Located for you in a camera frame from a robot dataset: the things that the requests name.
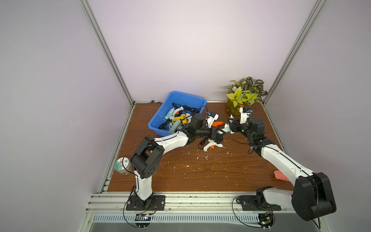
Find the mint glue gun back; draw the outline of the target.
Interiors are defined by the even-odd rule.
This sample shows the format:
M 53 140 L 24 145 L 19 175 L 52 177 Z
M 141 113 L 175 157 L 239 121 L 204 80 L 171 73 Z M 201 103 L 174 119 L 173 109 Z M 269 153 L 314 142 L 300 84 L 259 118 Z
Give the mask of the mint glue gun back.
M 225 134 L 225 133 L 234 134 L 234 132 L 231 131 L 230 126 L 229 126 L 228 124 L 225 124 L 225 125 L 224 125 L 224 128 L 219 129 L 219 130 L 218 130 L 218 133 L 219 133 L 219 134 Z

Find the small white glue gun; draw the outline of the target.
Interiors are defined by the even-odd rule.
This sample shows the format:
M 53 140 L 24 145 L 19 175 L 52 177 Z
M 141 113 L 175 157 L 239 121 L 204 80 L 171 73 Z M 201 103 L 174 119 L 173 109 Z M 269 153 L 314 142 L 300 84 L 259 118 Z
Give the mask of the small white glue gun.
M 214 148 L 214 147 L 223 148 L 224 146 L 221 143 L 217 143 L 214 140 L 208 139 L 208 144 L 206 144 L 203 147 L 203 151 L 207 152 L 209 148 Z

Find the yellow glue gun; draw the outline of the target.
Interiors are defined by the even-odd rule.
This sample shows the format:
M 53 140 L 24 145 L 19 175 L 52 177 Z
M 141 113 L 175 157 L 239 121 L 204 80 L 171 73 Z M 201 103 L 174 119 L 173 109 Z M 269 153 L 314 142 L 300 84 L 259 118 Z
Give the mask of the yellow glue gun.
M 187 123 L 187 119 L 186 118 L 187 118 L 187 115 L 182 114 L 182 115 L 179 115 L 179 116 L 175 117 L 173 119 L 173 122 L 176 122 L 176 121 L 180 120 L 183 124 L 186 124 Z

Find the mint glue gun with stick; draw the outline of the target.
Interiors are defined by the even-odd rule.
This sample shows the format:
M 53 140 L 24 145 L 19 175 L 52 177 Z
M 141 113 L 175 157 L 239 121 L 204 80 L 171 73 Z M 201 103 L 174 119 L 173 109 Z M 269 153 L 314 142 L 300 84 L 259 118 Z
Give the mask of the mint glue gun with stick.
M 179 128 L 181 125 L 183 125 L 181 119 L 179 119 L 179 120 L 177 120 L 177 121 L 174 121 L 173 124 L 170 126 L 168 132 L 169 132 L 170 134 L 176 133 L 177 130 L 178 130 L 178 128 Z

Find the white glue gun orange trigger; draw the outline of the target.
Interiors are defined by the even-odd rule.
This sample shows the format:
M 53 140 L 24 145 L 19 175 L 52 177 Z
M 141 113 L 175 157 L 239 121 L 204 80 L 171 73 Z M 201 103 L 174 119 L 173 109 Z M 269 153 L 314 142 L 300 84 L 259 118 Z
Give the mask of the white glue gun orange trigger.
M 184 108 L 181 106 L 181 107 L 175 109 L 174 113 L 176 114 L 176 113 L 179 112 L 179 111 L 183 111 L 183 109 L 184 109 Z

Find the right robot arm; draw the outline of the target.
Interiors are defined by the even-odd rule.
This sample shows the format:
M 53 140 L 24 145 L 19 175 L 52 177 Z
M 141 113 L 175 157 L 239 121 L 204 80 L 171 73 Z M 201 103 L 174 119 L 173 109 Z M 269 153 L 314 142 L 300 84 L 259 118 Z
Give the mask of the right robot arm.
M 294 187 L 292 191 L 267 187 L 262 191 L 266 203 L 292 209 L 305 221 L 336 212 L 329 177 L 322 172 L 313 172 L 282 151 L 265 136 L 262 119 L 253 117 L 241 121 L 229 118 L 228 125 L 231 132 L 246 137 L 251 150 L 275 166 Z

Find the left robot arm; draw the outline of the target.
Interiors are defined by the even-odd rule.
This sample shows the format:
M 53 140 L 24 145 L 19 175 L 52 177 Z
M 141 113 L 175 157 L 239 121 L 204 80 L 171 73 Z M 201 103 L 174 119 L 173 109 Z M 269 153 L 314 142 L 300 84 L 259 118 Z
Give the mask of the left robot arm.
M 153 196 L 152 175 L 157 171 L 165 153 L 189 145 L 196 138 L 216 140 L 219 136 L 218 128 L 213 127 L 212 124 L 218 118 L 219 115 L 214 112 L 208 113 L 207 118 L 196 113 L 187 125 L 174 134 L 160 138 L 151 136 L 144 138 L 130 158 L 136 177 L 135 197 L 137 200 L 146 202 Z

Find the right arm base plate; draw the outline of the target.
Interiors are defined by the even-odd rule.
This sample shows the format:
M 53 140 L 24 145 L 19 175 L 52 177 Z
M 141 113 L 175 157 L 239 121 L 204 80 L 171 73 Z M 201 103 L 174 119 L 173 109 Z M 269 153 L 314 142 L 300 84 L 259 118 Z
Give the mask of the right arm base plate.
M 281 207 L 265 202 L 256 195 L 242 195 L 237 197 L 236 202 L 242 206 L 243 211 L 281 211 Z

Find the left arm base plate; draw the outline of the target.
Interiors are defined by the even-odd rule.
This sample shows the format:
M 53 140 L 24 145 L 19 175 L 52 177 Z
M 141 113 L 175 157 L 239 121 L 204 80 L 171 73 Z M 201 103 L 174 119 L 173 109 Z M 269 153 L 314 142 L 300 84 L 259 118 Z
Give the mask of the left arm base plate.
M 165 195 L 151 195 L 148 199 L 142 200 L 137 195 L 128 198 L 127 211 L 163 211 L 165 208 Z

